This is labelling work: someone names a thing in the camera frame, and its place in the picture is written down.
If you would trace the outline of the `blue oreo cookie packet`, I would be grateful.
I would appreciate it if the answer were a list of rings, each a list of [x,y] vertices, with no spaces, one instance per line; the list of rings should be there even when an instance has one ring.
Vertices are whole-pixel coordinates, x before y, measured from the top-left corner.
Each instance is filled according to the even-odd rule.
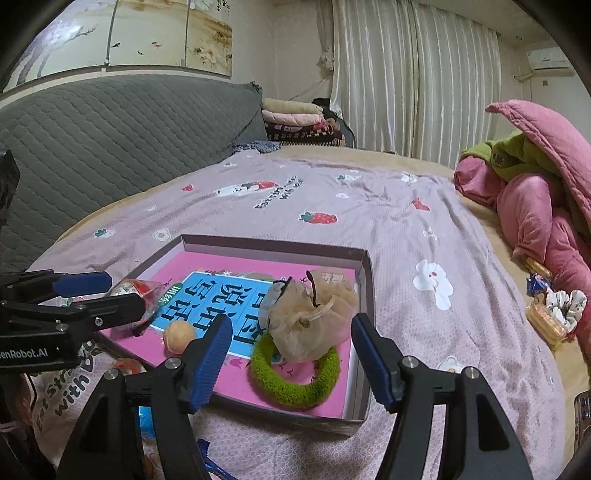
[[[204,461],[205,468],[211,477],[221,480],[238,480],[235,478],[235,476],[232,476],[228,473],[228,471],[224,470],[224,468],[221,468],[221,466],[217,465],[213,460],[211,460],[211,458],[208,456],[209,445],[211,445],[211,443],[208,441],[202,438],[197,439],[198,451],[202,460]]]

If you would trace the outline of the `beige mesh drawstring pouch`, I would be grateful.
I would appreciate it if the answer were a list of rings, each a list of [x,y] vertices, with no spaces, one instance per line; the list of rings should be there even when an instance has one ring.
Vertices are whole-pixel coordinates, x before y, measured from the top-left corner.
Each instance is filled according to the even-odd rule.
[[[345,271],[308,270],[304,279],[277,280],[259,306],[259,326],[284,359],[317,361],[349,339],[359,296]]]

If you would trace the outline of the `pink quilted blanket pile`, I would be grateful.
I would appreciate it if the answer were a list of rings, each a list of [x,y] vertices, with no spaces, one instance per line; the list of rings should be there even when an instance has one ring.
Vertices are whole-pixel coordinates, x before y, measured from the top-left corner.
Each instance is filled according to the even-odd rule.
[[[526,100],[487,106],[542,149],[563,179],[524,173],[509,182],[483,160],[458,161],[457,190],[493,208],[512,254],[549,271],[554,289],[590,293],[590,144],[560,113]]]

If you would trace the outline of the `smartphone with case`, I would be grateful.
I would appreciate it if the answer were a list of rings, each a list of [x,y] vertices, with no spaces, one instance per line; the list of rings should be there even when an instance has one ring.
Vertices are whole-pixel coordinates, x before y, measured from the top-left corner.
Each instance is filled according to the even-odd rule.
[[[581,392],[574,399],[575,414],[575,440],[574,452],[577,452],[585,443],[590,434],[591,426],[591,393],[589,390]]]

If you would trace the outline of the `folded blankets stack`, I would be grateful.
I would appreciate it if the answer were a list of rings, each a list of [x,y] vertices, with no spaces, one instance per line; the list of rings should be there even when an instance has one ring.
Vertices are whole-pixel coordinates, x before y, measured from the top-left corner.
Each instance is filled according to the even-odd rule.
[[[356,146],[353,130],[332,111],[328,98],[311,102],[264,98],[262,115],[270,141],[283,145]]]

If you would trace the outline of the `white striped curtains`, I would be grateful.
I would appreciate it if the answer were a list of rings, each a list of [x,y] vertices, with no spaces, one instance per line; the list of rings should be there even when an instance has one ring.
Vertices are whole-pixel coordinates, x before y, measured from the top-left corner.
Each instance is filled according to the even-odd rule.
[[[456,167],[491,139],[501,98],[497,33],[417,1],[319,1],[331,108],[356,147]]]

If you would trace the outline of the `pink blue book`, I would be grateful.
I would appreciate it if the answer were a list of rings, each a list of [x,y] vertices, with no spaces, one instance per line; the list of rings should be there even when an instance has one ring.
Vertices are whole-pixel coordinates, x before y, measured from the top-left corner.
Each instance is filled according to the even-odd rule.
[[[270,261],[185,250],[167,254],[137,275],[140,280],[155,281],[165,288],[147,330],[135,336],[128,327],[116,327],[102,336],[117,353],[156,366],[168,355],[163,332],[170,322],[185,321],[202,337],[216,315],[228,315],[232,340],[214,386],[214,399],[232,409],[245,408],[251,414],[283,413],[286,410],[273,405],[249,379],[253,345],[263,333],[259,306],[273,280],[301,280],[315,269],[324,271],[325,278],[346,277],[356,283],[360,264],[294,255]]]

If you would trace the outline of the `blue candy wrapper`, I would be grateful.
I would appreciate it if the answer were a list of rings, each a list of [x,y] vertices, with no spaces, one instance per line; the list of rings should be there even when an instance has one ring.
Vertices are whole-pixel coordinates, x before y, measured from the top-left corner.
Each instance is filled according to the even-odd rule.
[[[547,278],[532,272],[527,278],[526,292],[528,296],[536,297],[540,293],[546,293],[551,286],[552,284]]]

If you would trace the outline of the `wafer snack packet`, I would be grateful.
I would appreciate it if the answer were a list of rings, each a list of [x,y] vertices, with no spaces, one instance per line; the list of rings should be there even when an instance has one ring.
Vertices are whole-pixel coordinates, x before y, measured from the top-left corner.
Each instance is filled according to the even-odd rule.
[[[526,308],[526,318],[552,350],[567,337],[566,327],[552,316],[542,294],[538,294]]]

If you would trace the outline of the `grey shallow box tray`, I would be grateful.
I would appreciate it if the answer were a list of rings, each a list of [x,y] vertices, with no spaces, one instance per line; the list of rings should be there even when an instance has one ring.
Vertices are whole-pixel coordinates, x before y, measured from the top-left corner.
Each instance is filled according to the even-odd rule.
[[[281,280],[305,280],[318,272],[335,283],[348,279],[359,298],[359,319],[349,322],[349,338],[337,347],[341,371],[327,400],[297,411],[280,406],[253,383],[250,359],[263,334],[259,316],[263,298]],[[197,336],[204,336],[218,314],[232,322],[232,341],[214,386],[212,401],[242,416],[263,419],[293,428],[308,428],[351,437],[367,419],[370,384],[356,354],[366,336],[374,311],[370,258],[366,251],[284,241],[254,240],[204,235],[181,235],[129,273],[129,278],[163,285],[159,310],[139,336],[128,327],[100,335],[115,354],[130,356],[151,368],[168,352],[165,327],[186,320]]]

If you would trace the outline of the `wall painting triptych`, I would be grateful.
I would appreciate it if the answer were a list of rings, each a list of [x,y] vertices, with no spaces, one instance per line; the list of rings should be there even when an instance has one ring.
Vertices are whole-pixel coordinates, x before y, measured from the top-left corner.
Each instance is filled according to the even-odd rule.
[[[94,67],[181,67],[229,77],[228,1],[74,1],[17,60],[6,91]]]

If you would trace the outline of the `white patterned scrunchie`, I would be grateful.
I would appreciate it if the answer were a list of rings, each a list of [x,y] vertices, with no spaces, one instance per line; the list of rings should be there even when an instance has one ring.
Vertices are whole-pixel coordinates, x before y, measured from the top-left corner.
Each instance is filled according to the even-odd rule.
[[[562,325],[567,333],[571,333],[581,320],[587,305],[587,296],[581,290],[553,291],[548,288],[545,296],[546,308],[551,317]]]

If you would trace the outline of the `silver foil surprise egg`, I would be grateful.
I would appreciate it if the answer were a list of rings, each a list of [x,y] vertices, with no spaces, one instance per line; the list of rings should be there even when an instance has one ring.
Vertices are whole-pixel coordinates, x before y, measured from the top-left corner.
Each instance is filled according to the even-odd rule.
[[[116,284],[108,295],[121,296],[135,294],[143,301],[144,313],[141,317],[130,323],[130,328],[137,329],[148,322],[159,308],[158,302],[163,291],[164,287],[160,282],[125,278]]]

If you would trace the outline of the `grey quilted headboard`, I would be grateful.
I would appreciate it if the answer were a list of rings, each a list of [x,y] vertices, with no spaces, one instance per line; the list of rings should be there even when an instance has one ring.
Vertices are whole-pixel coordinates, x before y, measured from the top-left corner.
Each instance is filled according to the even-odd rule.
[[[1,268],[29,267],[66,230],[115,201],[221,162],[266,138],[263,90],[176,75],[51,87],[1,109],[20,181],[1,229]]]

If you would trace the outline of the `green blanket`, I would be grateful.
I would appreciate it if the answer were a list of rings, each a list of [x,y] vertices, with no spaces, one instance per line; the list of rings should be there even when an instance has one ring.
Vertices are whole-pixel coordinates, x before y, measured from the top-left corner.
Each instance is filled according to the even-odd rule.
[[[506,182],[524,173],[563,179],[559,167],[518,129],[507,137],[483,141],[465,149],[460,155],[460,161],[468,157],[483,160]]]

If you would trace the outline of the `red blue surprise egg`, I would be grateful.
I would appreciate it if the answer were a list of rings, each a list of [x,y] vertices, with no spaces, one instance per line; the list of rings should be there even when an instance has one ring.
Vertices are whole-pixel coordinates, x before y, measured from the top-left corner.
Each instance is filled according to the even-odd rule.
[[[123,375],[136,375],[145,372],[141,363],[131,358],[117,358],[112,363],[112,368],[118,369]],[[154,441],[155,431],[153,427],[151,408],[148,406],[138,407],[139,428],[143,440]]]

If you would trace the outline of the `white air conditioner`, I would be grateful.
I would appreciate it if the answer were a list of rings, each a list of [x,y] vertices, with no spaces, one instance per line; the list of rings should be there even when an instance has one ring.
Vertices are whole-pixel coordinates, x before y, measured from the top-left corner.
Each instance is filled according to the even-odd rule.
[[[522,75],[514,75],[519,83],[536,77],[571,77],[574,70],[566,55],[559,47],[547,47],[526,52],[530,70]]]

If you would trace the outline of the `walnut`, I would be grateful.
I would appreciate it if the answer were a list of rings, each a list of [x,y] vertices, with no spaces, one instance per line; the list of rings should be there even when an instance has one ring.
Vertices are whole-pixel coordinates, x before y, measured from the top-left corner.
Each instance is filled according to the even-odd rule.
[[[166,350],[172,354],[182,354],[187,345],[197,337],[194,328],[186,321],[172,321],[165,328],[163,343]]]

